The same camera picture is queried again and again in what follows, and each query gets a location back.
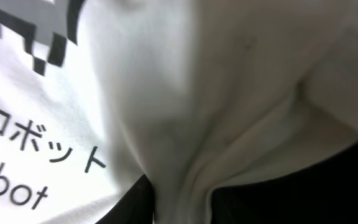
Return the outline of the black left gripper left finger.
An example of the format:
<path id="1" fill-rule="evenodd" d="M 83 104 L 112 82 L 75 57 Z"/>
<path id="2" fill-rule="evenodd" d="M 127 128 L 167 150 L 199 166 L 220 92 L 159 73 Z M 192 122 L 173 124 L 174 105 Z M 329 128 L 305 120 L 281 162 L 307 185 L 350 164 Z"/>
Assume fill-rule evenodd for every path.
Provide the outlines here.
<path id="1" fill-rule="evenodd" d="M 142 175 L 117 204 L 96 224 L 153 224 L 154 188 Z"/>

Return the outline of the white t-shirt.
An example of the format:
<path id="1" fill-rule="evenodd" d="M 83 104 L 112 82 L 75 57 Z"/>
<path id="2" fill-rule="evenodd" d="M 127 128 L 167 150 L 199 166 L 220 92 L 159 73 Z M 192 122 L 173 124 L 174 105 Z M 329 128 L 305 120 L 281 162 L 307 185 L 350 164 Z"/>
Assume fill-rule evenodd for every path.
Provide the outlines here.
<path id="1" fill-rule="evenodd" d="M 358 1 L 0 1 L 0 223 L 154 223 L 358 143 Z"/>

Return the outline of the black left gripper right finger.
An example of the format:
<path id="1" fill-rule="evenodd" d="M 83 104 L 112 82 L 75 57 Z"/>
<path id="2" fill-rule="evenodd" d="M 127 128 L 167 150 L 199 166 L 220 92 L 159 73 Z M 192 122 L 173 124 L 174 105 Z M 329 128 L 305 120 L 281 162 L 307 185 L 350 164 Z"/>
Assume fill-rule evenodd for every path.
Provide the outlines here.
<path id="1" fill-rule="evenodd" d="M 358 224 L 358 143 L 293 174 L 213 192 L 212 224 Z"/>

